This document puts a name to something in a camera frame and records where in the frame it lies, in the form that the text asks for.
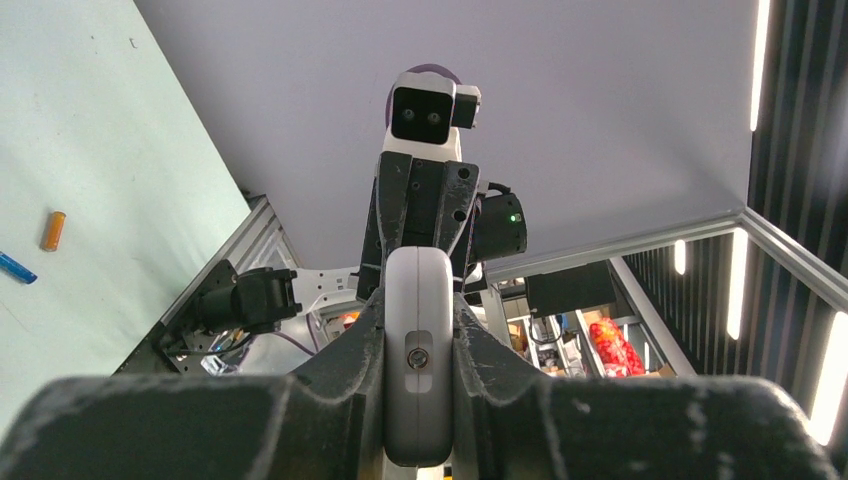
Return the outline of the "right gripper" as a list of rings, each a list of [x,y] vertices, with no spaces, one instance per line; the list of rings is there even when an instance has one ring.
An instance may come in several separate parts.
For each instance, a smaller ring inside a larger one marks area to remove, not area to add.
[[[480,169],[471,163],[382,153],[370,198],[357,299],[369,300],[384,283],[388,256],[405,246],[433,247],[446,253],[453,289],[463,291],[479,209],[479,181]]]

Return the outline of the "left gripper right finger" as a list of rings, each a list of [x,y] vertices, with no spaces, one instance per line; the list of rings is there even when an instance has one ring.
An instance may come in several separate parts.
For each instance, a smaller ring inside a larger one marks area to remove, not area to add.
[[[835,479],[804,412],[747,376],[553,377],[454,304],[458,479]]]

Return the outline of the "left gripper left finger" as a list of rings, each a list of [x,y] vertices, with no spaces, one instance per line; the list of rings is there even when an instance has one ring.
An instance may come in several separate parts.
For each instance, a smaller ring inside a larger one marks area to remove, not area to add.
[[[379,479],[384,295],[285,375],[75,377],[1,444],[5,479]]]

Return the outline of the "white remote control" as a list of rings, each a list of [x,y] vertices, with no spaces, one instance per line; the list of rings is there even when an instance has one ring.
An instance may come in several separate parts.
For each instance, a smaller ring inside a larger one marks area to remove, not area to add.
[[[385,270],[384,449],[394,464],[433,467],[453,442],[453,277],[447,255],[401,247]]]

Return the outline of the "orange battery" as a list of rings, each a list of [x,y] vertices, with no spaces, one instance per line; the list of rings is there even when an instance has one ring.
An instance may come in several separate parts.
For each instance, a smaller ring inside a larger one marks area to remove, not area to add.
[[[41,243],[43,251],[55,252],[58,249],[66,219],[67,215],[62,211],[49,214]]]

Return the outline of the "blue battery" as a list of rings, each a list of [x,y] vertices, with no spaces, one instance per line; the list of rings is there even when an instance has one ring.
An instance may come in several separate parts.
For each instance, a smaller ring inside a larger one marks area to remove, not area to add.
[[[4,252],[0,254],[0,264],[4,273],[22,284],[30,285],[38,279],[35,273]]]

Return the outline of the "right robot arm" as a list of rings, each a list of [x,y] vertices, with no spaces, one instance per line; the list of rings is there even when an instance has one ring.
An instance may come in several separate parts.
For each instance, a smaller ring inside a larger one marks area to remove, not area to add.
[[[413,286],[445,278],[463,290],[477,265],[525,252],[527,228],[518,197],[505,185],[483,182],[477,166],[409,154],[381,154],[372,190],[361,262],[352,271],[356,297],[366,302],[383,288],[400,297]],[[194,300],[190,330],[231,333],[220,346],[192,349],[202,357],[241,350],[284,320],[306,315],[330,298],[324,271],[261,267],[234,274]]]

